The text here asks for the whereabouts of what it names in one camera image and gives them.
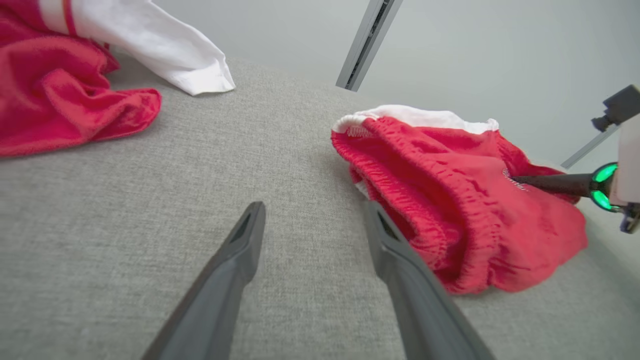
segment green led ring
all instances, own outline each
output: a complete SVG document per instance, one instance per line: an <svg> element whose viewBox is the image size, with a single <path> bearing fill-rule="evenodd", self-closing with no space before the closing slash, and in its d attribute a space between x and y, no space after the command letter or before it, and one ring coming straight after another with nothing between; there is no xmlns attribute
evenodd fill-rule
<svg viewBox="0 0 640 360"><path fill-rule="evenodd" d="M604 181L612 177L617 169L618 163L606 164L596 170L593 173L593 177L591 179L595 183L603 183ZM604 210L611 211L612 213L618 212L619 207L611 205L611 202L609 202L609 198L604 194L604 192L601 192L600 190L594 190L591 192L591 200L593 200L593 202L598 207Z"/></svg>

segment white sleeve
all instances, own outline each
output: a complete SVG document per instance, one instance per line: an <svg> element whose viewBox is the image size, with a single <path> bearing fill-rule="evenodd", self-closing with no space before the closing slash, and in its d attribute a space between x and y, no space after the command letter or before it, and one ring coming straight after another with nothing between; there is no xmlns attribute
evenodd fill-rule
<svg viewBox="0 0 640 360"><path fill-rule="evenodd" d="M119 46L190 95L236 87L225 55L151 0L72 0L78 36Z"/></svg>

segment gray fabric surface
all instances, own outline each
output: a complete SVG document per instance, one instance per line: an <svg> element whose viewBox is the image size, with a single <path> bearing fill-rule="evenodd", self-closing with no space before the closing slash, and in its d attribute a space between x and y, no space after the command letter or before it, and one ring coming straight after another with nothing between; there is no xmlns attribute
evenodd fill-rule
<svg viewBox="0 0 640 360"><path fill-rule="evenodd" d="M149 129L0 161L0 358L139 358L263 200L231 358L402 359L362 197L329 140L339 117L378 104L241 60L237 90L190 97L121 61L115 87L163 94ZM632 359L638 293L596 244L538 287L456 302L499 359Z"/></svg>

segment red cloth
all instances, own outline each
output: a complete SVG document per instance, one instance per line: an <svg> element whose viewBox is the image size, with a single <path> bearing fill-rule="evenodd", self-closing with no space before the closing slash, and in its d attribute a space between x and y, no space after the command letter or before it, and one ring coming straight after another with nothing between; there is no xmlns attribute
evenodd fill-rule
<svg viewBox="0 0 640 360"><path fill-rule="evenodd" d="M0 156L146 129L160 110L160 93L110 90L104 75L118 62L91 40L47 31L36 6L0 0Z"/></svg>
<svg viewBox="0 0 640 360"><path fill-rule="evenodd" d="M530 164L497 130L412 127L393 117L357 128L332 133L354 183L364 181L449 292L524 290L587 246L577 199L509 178L560 172Z"/></svg>

